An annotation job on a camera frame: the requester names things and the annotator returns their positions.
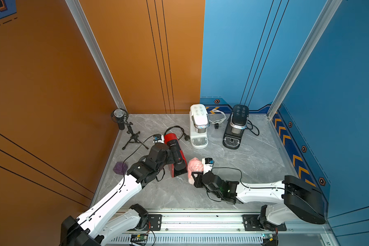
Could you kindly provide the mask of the pink towel cloth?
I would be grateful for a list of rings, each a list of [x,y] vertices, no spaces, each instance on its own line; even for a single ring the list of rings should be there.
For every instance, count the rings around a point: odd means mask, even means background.
[[[201,160],[198,158],[193,158],[188,162],[188,181],[191,185],[194,184],[194,178],[192,177],[193,172],[202,172],[204,171],[204,165]]]

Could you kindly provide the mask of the red Nespresso coffee machine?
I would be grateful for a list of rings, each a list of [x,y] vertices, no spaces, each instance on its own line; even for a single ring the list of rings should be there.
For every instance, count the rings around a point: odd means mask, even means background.
[[[164,142],[169,147],[170,154],[168,155],[167,165],[170,168],[172,177],[180,176],[188,172],[187,160],[179,145],[178,138],[174,133],[164,135]]]

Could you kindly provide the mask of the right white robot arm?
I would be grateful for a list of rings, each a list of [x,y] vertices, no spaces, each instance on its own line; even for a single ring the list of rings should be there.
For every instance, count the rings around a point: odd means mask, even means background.
[[[245,218],[252,227],[277,231],[288,221],[301,219],[311,224],[325,224],[325,205],[321,191],[305,181],[286,175],[284,180],[272,183],[242,183],[224,181],[212,171],[192,172],[194,186],[205,188],[219,202],[231,205],[260,202],[259,216]]]

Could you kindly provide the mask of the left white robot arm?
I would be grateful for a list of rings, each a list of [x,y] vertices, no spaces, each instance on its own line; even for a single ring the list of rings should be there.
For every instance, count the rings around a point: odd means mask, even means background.
[[[61,225],[62,246],[105,246],[113,238],[135,228],[144,229],[148,211],[133,205],[121,216],[114,214],[148,183],[155,180],[165,165],[174,162],[173,151],[156,143],[145,160],[133,164],[123,179],[98,203],[77,218],[69,216]]]

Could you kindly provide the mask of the white coffee machine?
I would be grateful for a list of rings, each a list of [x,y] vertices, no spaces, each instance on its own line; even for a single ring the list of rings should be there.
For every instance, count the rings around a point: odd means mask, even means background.
[[[203,104],[190,107],[190,142],[196,149],[206,148],[208,145],[207,129],[210,126],[208,113]]]

